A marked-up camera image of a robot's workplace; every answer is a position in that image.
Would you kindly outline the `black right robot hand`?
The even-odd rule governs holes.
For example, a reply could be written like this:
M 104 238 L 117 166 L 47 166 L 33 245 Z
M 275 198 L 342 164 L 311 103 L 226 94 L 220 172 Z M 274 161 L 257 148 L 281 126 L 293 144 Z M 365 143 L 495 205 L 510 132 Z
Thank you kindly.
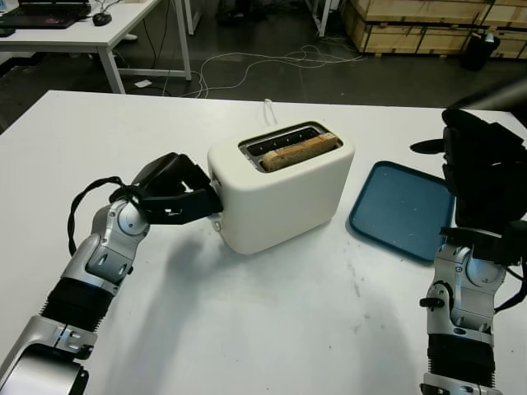
M 462 109 L 441 114 L 442 137 L 410 146 L 424 155 L 442 154 L 442 171 L 456 197 L 455 223 L 501 234 L 526 214 L 524 139 L 497 122 Z

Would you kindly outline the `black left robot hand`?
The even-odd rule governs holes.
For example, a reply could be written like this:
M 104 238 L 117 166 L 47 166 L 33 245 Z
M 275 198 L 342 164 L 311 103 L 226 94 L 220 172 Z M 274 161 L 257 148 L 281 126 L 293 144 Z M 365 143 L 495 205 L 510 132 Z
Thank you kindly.
M 211 189 L 211 180 L 185 154 L 170 152 L 145 165 L 132 181 L 148 197 L 174 197 Z

